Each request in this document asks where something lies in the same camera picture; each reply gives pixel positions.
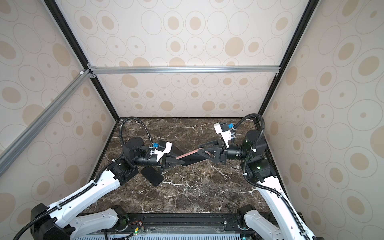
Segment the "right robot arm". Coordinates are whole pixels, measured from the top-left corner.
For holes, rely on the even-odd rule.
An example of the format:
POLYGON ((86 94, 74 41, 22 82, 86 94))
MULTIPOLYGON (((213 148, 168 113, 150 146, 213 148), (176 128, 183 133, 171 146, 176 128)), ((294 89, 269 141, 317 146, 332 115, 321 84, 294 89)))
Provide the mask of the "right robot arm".
POLYGON ((275 169, 263 157, 266 149, 263 131, 248 131, 239 146, 230 143, 235 139, 232 125, 215 124, 215 131, 221 139, 200 145, 197 153, 203 159, 222 164, 227 160, 240 160, 245 181, 262 195, 277 221, 274 225, 247 206, 239 209, 239 228, 251 229, 264 240, 316 240, 315 234, 288 200, 275 169))

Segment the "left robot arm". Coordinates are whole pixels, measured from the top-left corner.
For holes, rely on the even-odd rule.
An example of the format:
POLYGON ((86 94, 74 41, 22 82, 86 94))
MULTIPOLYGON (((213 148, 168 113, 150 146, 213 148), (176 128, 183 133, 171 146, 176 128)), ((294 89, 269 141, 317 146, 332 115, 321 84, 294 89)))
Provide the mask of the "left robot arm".
POLYGON ((31 211, 31 221, 14 239, 18 240, 30 231, 35 240, 72 240, 83 227, 78 214, 131 180, 138 174, 139 166, 144 166, 151 177, 159 180, 162 175, 155 167, 162 171, 184 163, 178 158, 183 152, 170 142, 159 141, 146 147, 142 138, 133 137, 122 143, 122 149, 117 159, 82 188, 49 206, 35 206, 31 211))

